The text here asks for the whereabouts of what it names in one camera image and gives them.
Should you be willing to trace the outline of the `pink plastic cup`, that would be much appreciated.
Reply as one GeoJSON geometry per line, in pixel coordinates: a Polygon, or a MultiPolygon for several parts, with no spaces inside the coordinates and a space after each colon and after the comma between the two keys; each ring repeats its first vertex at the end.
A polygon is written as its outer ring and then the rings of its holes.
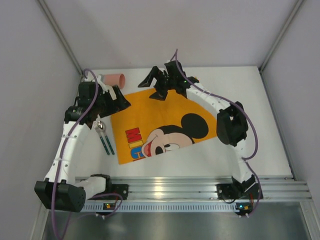
{"type": "Polygon", "coordinates": [[[120,89],[123,89],[126,84],[126,78],[123,73],[103,74],[102,75],[102,82],[105,85],[118,86],[120,89]]]}

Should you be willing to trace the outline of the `orange Mickey Mouse placemat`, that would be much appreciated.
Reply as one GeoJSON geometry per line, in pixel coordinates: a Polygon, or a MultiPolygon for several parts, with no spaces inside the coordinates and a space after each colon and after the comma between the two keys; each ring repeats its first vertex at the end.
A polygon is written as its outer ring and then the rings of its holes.
{"type": "Polygon", "coordinates": [[[153,89],[127,94],[131,106],[111,116],[118,163],[128,164],[217,137],[216,118],[198,103],[170,90],[165,100],[153,89]]]}

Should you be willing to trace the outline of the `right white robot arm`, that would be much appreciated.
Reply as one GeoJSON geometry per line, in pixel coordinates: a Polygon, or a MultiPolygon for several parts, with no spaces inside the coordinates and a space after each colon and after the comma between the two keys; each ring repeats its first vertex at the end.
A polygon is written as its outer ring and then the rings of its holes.
{"type": "Polygon", "coordinates": [[[252,155],[245,157],[246,138],[248,129],[252,129],[254,140],[258,141],[257,131],[245,113],[240,102],[213,94],[207,91],[193,76],[186,76],[182,65],[178,60],[165,63],[165,70],[153,66],[146,78],[138,85],[140,88],[149,87],[155,80],[155,92],[151,99],[164,101],[169,90],[176,91],[188,100],[196,102],[208,112],[216,114],[216,134],[218,139],[225,145],[232,146],[236,160],[232,164],[232,198],[240,199],[257,187],[257,198],[262,197],[262,189],[259,177],[250,167],[248,160],[258,152],[254,147],[252,155]]]}

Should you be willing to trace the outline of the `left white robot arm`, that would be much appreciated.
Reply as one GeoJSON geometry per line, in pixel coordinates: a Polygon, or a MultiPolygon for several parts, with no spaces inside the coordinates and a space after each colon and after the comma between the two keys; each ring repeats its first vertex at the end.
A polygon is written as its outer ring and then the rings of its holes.
{"type": "Polygon", "coordinates": [[[34,186],[46,209],[79,213],[86,200],[110,189],[111,180],[105,174],[93,174],[76,183],[76,170],[94,121],[130,105],[117,85],[101,81],[84,81],[78,85],[78,96],[64,113],[63,133],[50,170],[34,186]]]}

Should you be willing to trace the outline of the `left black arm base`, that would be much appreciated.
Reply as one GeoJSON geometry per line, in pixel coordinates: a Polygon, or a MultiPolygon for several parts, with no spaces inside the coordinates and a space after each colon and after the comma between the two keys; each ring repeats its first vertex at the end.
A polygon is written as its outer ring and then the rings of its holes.
{"type": "Polygon", "coordinates": [[[96,194],[90,200],[120,200],[118,196],[106,194],[119,194],[123,200],[126,200],[129,195],[129,185],[128,184],[112,184],[109,190],[96,194]]]}

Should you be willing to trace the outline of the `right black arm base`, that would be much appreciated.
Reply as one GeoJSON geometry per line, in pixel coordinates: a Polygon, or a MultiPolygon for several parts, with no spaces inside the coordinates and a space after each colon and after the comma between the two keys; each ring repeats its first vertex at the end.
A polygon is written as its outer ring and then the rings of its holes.
{"type": "Polygon", "coordinates": [[[216,185],[216,191],[219,200],[227,202],[228,200],[249,200],[251,197],[254,200],[263,198],[260,185],[253,174],[248,180],[243,182],[239,182],[233,177],[231,180],[232,183],[220,183],[216,185]]]}

